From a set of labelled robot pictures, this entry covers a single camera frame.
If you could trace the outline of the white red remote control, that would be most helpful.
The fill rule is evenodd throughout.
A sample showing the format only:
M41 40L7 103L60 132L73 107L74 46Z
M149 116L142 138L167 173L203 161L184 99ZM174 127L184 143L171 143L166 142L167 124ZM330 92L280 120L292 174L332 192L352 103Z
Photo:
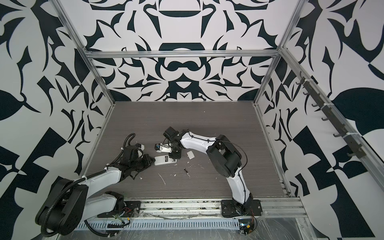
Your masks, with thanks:
M164 156L157 156L155 157L155 166L162 166L162 165L168 165L168 164L175 164L177 162L177 159L170 158L168 155Z

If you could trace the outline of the white battery cover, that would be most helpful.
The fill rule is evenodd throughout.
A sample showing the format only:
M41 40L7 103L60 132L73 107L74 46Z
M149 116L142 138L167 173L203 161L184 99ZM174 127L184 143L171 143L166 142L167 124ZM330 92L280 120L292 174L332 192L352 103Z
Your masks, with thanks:
M192 160L193 158L195 158L195 155L194 155L194 153L193 153L192 151L187 152L187 156L188 156L188 158L189 158L190 160Z

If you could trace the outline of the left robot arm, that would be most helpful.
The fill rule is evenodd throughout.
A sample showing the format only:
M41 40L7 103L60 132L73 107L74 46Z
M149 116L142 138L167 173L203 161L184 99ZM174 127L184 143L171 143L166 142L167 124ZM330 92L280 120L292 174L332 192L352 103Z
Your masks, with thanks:
M68 235L80 223L85 223L95 235L111 236L93 229L88 220L102 214L120 218L125 214L124 196L113 191L98 197L94 194L126 178L134 180L140 172L155 163L155 158L144 154L143 145L131 144L135 136L131 133L126 137L121 152L101 171L77 180L62 179L54 185L35 217L43 237Z

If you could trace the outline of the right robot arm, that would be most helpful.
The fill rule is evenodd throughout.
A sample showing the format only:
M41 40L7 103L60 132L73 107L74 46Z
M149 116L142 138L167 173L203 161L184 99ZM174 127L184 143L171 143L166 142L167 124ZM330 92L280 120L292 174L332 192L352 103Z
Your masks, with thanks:
M210 138L188 130L179 132L172 127L167 128L163 135L171 145L169 156L172 159L180 159L184 149L206 154L215 170L227 179L237 211L245 214L251 208L253 196L243 177L242 155L237 145L224 135Z

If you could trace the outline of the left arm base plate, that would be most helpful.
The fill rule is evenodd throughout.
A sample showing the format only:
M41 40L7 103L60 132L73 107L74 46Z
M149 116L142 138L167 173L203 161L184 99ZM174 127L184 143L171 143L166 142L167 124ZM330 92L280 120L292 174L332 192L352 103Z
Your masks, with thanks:
M97 215L98 218L114 218L119 215L121 218L130 218L138 215L141 211L141 201L124 201L120 210L116 209L111 212Z

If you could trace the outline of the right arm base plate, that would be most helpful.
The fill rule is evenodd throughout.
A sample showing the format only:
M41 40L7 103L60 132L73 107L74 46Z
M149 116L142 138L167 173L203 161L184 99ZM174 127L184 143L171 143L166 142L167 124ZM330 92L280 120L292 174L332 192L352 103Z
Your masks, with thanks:
M261 202L251 198L242 205L235 200L221 200L221 214L224 218L241 216L261 216L263 212Z

